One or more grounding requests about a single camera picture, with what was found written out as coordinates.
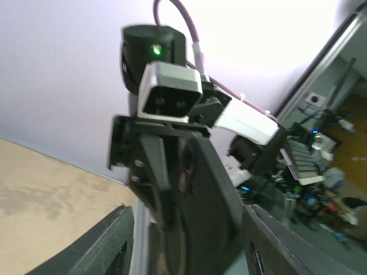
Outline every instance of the white backdrop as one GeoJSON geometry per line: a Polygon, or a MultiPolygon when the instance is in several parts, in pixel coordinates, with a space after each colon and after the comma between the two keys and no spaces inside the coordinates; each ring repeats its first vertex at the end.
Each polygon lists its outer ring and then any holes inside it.
{"type": "MultiPolygon", "coordinates": [[[[270,111],[361,2],[183,0],[209,74],[270,111]]],[[[122,180],[124,170],[106,169],[111,119],[128,114],[120,28],[153,23],[151,6],[148,0],[0,0],[0,138],[122,180]]],[[[160,15],[189,37],[169,1],[160,15]]],[[[223,156],[232,135],[212,132],[223,156]]]]}

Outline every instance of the beige tabletop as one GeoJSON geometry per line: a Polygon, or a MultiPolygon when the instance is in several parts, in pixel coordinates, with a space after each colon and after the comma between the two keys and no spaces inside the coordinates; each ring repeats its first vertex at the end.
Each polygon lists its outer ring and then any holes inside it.
{"type": "Polygon", "coordinates": [[[134,202],[127,187],[0,139],[0,275],[30,271],[134,202]]]}

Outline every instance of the wall socket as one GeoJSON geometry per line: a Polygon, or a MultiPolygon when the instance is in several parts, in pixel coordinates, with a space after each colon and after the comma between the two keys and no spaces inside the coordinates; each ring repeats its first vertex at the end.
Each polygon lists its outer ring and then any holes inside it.
{"type": "Polygon", "coordinates": [[[309,93],[305,99],[305,101],[313,106],[322,108],[324,102],[326,100],[325,96],[318,95],[317,93],[309,93]]]}

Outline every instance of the ceiling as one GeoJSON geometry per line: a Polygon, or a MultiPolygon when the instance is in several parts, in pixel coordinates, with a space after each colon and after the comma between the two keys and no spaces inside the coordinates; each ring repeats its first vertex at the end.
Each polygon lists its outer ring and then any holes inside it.
{"type": "Polygon", "coordinates": [[[358,29],[340,53],[340,57],[349,62],[355,57],[354,70],[364,79],[367,79],[367,21],[358,29]]]}

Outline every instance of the white camera housing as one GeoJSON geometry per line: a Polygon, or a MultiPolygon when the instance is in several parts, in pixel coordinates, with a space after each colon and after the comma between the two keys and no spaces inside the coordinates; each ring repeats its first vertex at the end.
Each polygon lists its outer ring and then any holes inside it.
{"type": "Polygon", "coordinates": [[[162,61],[147,64],[138,95],[138,117],[188,123],[202,97],[197,70],[162,61]]]}

